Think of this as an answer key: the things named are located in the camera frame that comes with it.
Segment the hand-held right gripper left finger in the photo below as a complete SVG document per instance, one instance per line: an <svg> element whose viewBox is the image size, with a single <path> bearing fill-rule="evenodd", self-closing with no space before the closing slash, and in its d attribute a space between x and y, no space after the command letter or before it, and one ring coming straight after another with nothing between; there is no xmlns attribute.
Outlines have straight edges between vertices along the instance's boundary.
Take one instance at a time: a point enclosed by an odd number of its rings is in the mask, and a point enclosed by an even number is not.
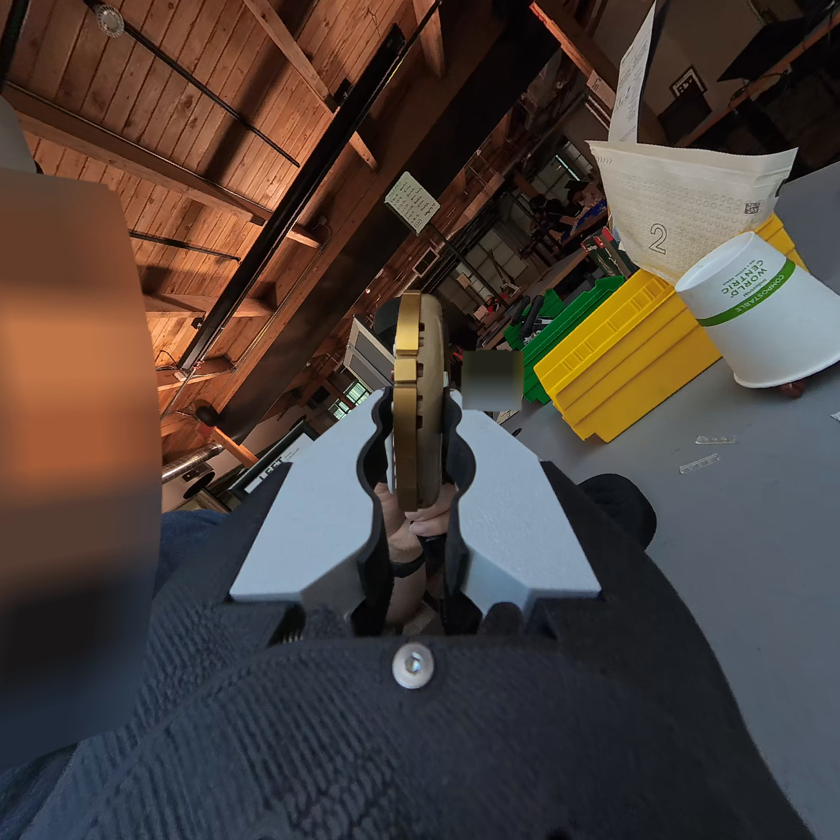
<svg viewBox="0 0 840 840"><path fill-rule="evenodd" d="M289 467L237 578L235 602L327 606L381 632L394 574L376 485L386 477L392 393L377 391Z"/></svg>

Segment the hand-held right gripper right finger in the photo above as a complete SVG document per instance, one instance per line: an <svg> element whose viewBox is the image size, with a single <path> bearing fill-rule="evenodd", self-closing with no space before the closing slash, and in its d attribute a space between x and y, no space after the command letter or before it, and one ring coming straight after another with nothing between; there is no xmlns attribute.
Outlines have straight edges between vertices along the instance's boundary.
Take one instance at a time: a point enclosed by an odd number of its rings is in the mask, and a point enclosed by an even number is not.
<svg viewBox="0 0 840 840"><path fill-rule="evenodd" d="M455 485L446 538L448 599L486 616L500 603L529 619L541 600L602 592L542 462L488 415L444 398L445 475Z"/></svg>

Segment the round tan lego base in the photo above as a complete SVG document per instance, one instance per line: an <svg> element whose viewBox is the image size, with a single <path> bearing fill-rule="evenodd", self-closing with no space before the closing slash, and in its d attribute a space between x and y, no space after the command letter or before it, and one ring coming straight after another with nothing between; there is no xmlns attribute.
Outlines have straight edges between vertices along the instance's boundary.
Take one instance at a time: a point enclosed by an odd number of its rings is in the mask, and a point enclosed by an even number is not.
<svg viewBox="0 0 840 840"><path fill-rule="evenodd" d="M403 294L392 393L393 490L403 511L432 507L443 483L447 348L439 301L419 291Z"/></svg>

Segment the person's left hand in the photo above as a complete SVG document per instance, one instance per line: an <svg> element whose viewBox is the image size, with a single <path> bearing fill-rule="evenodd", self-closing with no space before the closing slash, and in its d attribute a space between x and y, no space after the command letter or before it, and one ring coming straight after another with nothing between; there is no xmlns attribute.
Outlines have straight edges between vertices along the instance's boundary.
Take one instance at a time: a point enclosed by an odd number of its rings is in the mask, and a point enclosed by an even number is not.
<svg viewBox="0 0 840 840"><path fill-rule="evenodd" d="M421 538L431 539L447 533L456 486L443 484L432 507L409 512L400 509L396 494L390 492L386 483L378 484L374 491L381 502L392 567L399 571L407 564L411 571L407 576L396 575L394 579L385 624L395 627L411 620L419 609L427 580Z"/></svg>

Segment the black framed white sign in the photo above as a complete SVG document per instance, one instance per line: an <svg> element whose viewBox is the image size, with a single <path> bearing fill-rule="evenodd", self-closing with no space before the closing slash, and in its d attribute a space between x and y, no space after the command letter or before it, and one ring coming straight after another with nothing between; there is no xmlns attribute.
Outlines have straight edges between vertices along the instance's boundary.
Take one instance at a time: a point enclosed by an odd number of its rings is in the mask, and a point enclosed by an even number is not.
<svg viewBox="0 0 840 840"><path fill-rule="evenodd" d="M226 479L224 492L237 501L243 501L253 493L267 478L278 469L292 461L288 455L280 451L266 452L253 467L243 467L235 472L230 479Z"/></svg>

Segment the person's dark blue shirt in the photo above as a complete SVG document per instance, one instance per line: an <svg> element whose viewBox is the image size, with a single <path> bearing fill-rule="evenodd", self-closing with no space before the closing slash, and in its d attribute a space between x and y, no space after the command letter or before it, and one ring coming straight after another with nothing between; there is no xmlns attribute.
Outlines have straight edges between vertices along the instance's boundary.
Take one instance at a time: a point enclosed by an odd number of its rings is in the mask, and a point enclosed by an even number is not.
<svg viewBox="0 0 840 840"><path fill-rule="evenodd" d="M184 564L208 564L212 575L238 572L253 535L238 511L175 510L161 515L161 538L153 594Z"/></svg>

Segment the yellow plastic bin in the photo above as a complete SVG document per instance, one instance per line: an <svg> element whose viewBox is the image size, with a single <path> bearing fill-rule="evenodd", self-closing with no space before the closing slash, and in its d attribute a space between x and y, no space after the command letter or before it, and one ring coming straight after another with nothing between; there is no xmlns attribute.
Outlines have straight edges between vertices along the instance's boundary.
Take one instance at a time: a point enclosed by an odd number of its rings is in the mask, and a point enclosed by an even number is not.
<svg viewBox="0 0 840 840"><path fill-rule="evenodd" d="M720 359L674 286L640 269L534 370L579 439L609 443Z"/></svg>

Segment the green plastic bin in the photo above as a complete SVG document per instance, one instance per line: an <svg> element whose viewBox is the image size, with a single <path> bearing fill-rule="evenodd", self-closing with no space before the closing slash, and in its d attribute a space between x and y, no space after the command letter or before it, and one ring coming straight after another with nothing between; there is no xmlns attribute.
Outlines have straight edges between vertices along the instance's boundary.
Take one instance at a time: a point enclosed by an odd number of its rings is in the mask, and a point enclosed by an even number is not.
<svg viewBox="0 0 840 840"><path fill-rule="evenodd" d="M528 343L522 339L522 327L530 312L528 304L520 322L504 330L504 341L511 350L523 353L523 397L530 403L545 405L550 397L534 372L534 365L546 356L561 340L566 338L589 315L608 299L626 281L624 276L608 276L595 281L592 289L583 291L572 302L562 301L553 289L543 295L538 318L548 319L542 329L531 336Z"/></svg>

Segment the dark box with red label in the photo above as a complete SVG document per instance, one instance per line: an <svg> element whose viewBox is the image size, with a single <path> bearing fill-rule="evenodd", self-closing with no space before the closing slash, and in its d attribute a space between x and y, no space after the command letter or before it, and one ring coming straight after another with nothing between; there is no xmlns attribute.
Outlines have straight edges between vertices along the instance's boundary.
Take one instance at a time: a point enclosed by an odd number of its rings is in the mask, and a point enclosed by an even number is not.
<svg viewBox="0 0 840 840"><path fill-rule="evenodd" d="M628 279L637 271L633 261L620 249L609 227L604 226L584 238L581 246L608 277Z"/></svg>

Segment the white paper cup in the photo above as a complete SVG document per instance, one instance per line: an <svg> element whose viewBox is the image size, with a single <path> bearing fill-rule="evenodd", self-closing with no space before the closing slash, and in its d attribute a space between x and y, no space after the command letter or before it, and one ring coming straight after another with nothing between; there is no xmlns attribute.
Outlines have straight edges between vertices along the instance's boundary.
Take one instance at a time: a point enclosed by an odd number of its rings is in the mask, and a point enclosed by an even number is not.
<svg viewBox="0 0 840 840"><path fill-rule="evenodd" d="M675 291L752 389L804 380L839 361L839 296L753 232L691 267Z"/></svg>

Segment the white hanging notice board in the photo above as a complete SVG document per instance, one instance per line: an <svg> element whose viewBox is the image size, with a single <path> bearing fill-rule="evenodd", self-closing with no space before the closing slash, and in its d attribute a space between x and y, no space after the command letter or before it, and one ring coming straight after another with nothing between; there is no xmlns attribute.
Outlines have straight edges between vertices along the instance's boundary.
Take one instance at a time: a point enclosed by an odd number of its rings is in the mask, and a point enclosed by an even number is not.
<svg viewBox="0 0 840 840"><path fill-rule="evenodd" d="M440 203L410 172L405 171L385 195L384 203L416 236L432 221Z"/></svg>

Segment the white paper parts bag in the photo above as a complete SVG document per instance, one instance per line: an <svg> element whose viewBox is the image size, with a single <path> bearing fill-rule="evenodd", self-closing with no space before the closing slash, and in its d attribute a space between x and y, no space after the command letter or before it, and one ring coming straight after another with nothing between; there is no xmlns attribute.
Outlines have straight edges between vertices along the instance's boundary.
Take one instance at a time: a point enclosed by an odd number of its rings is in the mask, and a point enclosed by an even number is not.
<svg viewBox="0 0 840 840"><path fill-rule="evenodd" d="M712 250L770 218L798 153L588 144L623 249L672 286Z"/></svg>

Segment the silver ventilation duct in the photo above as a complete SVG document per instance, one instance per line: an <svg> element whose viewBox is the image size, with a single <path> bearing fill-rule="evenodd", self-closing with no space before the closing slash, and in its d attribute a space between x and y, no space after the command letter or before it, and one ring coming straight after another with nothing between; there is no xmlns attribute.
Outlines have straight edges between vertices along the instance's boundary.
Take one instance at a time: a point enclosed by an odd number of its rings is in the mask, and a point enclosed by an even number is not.
<svg viewBox="0 0 840 840"><path fill-rule="evenodd" d="M224 451L224 447L214 441L205 443L204 446L194 449L190 453L174 459L163 466L161 483L163 485L183 476L192 469L206 463Z"/></svg>

